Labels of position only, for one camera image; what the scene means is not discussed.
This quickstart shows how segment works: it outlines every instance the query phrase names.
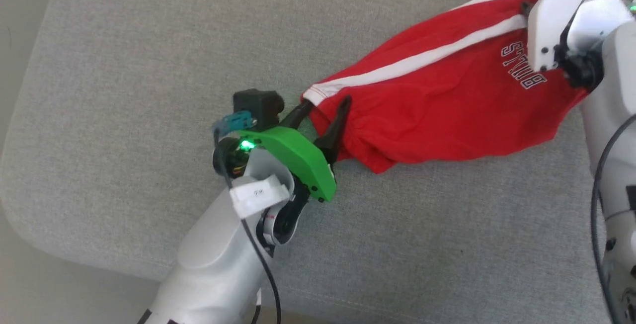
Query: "black joint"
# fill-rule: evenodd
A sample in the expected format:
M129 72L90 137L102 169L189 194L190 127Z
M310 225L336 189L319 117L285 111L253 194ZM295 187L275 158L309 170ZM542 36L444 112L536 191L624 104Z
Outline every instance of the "black joint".
M615 245L616 245L616 238L610 238L609 240L607 240L607 242L605 242L605 250L609 252L612 249L614 249Z
M627 201L630 204L630 209L636 211L636 185L629 184L625 186L627 191Z
M525 16L526 18L528 18L530 16L533 6L534 5L532 3L528 1L523 1L521 3L521 14Z
M212 154L212 167L217 174L223 175L223 168L225 168L225 172L232 179L242 175L235 174L234 168L241 168L247 165L249 154L237 152L239 144L240 139L236 138L222 138L218 143Z
M282 209L274 220L273 235L280 244L286 244L291 240L298 223L300 213L305 208L305 204L309 200L309 190L307 190L300 179L293 175L294 178L294 196Z
M340 143L342 142L342 136L345 133L345 125L347 123L350 108L351 96L348 95L338 106L336 117L327 128L327 131L325 131L325 134L314 141L314 145L320 149L328 164L333 164L338 159Z
M585 55L572 55L561 58L559 65L570 76L570 85L593 91L603 80L603 57L600 52L589 51Z
M630 322L634 322L636 320L636 307L633 304L627 306L627 312L625 313L625 318L630 320Z
M298 106L296 106L294 109L291 109L291 111L289 112L289 114L280 121L280 126L281 127L286 127L286 128L291 128L291 129L298 129L298 127L300 126L300 123L302 123L302 121L307 118L307 116L309 115L309 113L312 111L312 109L314 108L314 105L309 102L309 100L303 100L302 103L298 104Z
M232 96L234 113L247 110L252 114L256 124L252 128L255 131L266 131L279 123L278 115L285 109L285 102L280 95L273 90L262 91L248 89L237 91Z
M256 224L256 229L255 229L255 233L256 233L256 239L258 240L258 242L261 244L261 246L263 247L263 249L265 250L265 252L270 256L270 257L274 257L274 246L272 244L269 244L266 240L265 240L265 236L263 235L264 231L265 231L265 217L267 216L267 213L269 211L265 210L263 211L263 214L261 215L261 218L258 220L257 224Z

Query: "couch cushion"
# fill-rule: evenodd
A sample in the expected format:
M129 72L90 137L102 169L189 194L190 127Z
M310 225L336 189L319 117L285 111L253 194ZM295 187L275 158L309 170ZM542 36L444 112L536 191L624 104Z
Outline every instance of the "couch cushion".
M50 254L162 279L223 188L210 126L234 91L277 90L289 108L466 1L50 0L2 156L7 216ZM309 204L277 251L284 308L339 323L607 320L577 112L506 158L335 171L336 199Z

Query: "screw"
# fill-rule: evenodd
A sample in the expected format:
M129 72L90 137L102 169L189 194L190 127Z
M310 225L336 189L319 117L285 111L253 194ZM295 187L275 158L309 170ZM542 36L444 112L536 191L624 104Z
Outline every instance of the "screw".
M609 240L607 240L607 242L605 242L605 250L611 251L612 249L614 249L615 245L616 245L616 238L610 238Z

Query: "gray couch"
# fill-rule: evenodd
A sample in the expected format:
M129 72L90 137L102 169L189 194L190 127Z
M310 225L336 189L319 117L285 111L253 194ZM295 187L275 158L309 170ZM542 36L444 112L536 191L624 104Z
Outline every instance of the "gray couch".
M50 254L161 280L223 188L209 129L234 91L293 106L466 1L50 0L2 155L7 217ZM282 305L336 323L606 322L588 166L577 111L509 157L338 163L336 199L277 251Z

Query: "black cable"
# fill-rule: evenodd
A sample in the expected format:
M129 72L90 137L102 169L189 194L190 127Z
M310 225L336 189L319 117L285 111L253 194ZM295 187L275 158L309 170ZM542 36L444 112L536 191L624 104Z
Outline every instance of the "black cable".
M219 150L218 152L216 152L215 156L217 157L218 163L221 164L220 166L221 174L223 175L223 178L225 179L225 184L227 184L228 189L232 189L234 187L232 186L232 179L230 179L230 175L228 175L228 170L227 168L225 168L225 163L223 162L223 157L221 156L221 153L223 152L223 150L221 150L221 148L219 148L218 145L219 145L219 130L214 129L214 149L215 151ZM270 270L270 266L267 265L267 261L265 261L265 258L263 257L261 250L258 249L258 245L256 244L256 241L254 240L254 236L252 236L252 231L250 231L247 222L245 220L241 220L240 222L241 224L243 224L243 229L245 230L245 234L247 234L247 238L249 238L249 241L252 243L252 247L254 248L254 251L256 252L256 255L258 256L258 259L261 261L261 265L263 265L263 269L265 271L265 274L267 275L267 279L269 279L270 285L272 286L272 291L274 294L274 302L276 303L276 324L280 324L280 297L278 293L278 287L276 286L276 282L274 281L272 270ZM259 313L260 313L260 307L257 307L256 312L254 313L254 319L252 319L253 323L255 323L256 320L258 319Z
M618 137L622 135L622 133L629 127L632 123L636 121L636 115L632 115L629 119L625 120L625 122L616 129L614 135L607 141L607 145L605 145L605 149L601 153L600 158L598 159L598 165L596 172L594 174L594 184L592 185L592 199L590 206L590 234L592 237L592 251L594 252L594 261L596 263L598 280L600 281L600 287L603 292L603 297L607 303L607 310L609 311L609 316L614 324L620 323L620 316L616 312L616 308L612 304L612 301L609 297L609 283L607 283L606 277L603 274L602 261L600 258L600 249L598 247L598 236L597 236L597 203L598 197L600 195L600 180L603 174L603 167L605 166L605 162L607 160L607 156L609 155L609 151L614 146L614 143L618 140Z
M258 316L261 314L261 305L256 306L256 310L254 310L254 316L252 317L252 321L250 324L256 324L258 322Z

